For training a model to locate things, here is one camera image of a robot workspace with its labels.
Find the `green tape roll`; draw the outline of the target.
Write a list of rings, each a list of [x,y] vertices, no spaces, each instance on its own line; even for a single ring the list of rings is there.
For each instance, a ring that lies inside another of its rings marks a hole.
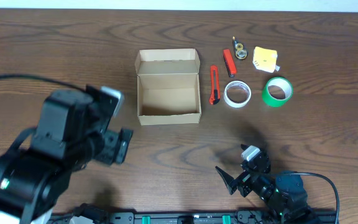
[[[283,77],[273,77],[265,85],[262,99],[265,104],[278,108],[283,106],[293,95],[292,84]]]

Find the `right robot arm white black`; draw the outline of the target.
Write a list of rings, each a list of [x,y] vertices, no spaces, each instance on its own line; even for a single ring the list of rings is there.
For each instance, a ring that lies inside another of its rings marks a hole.
[[[242,173],[234,178],[216,166],[232,195],[239,191],[247,197],[254,192],[269,208],[264,223],[321,223],[322,221],[308,205],[308,194],[299,175],[270,173],[271,162],[268,154],[256,146],[247,146],[241,154]]]

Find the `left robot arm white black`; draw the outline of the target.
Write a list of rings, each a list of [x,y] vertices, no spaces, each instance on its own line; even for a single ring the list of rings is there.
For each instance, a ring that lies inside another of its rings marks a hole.
[[[123,101],[106,86],[52,92],[38,125],[0,156],[0,223],[46,223],[72,173],[92,160],[122,164],[133,132],[108,126]]]

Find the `yellow sticky note pad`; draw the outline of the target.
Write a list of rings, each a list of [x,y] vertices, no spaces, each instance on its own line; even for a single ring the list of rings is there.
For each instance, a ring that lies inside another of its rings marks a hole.
[[[280,70],[277,65],[277,58],[278,53],[276,50],[255,47],[252,63],[257,70],[273,73]]]

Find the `white tape roll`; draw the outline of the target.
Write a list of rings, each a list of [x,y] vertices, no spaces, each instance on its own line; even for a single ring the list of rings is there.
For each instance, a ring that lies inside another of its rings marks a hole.
[[[229,82],[224,89],[224,101],[232,108],[242,108],[250,101],[252,92],[248,84],[240,80]]]

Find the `brown cardboard box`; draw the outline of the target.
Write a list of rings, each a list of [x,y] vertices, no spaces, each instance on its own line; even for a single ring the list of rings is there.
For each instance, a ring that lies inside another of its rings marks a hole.
[[[199,123],[200,59],[196,49],[140,50],[135,70],[141,125]]]

